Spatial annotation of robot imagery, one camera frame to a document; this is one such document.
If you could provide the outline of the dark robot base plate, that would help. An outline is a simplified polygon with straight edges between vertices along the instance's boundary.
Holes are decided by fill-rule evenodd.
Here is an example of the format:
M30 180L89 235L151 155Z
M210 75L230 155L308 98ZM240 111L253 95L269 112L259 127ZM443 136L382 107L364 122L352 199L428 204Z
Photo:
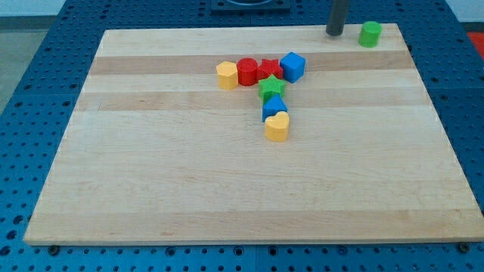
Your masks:
M289 12L291 0L210 0L211 14L255 13L281 11Z

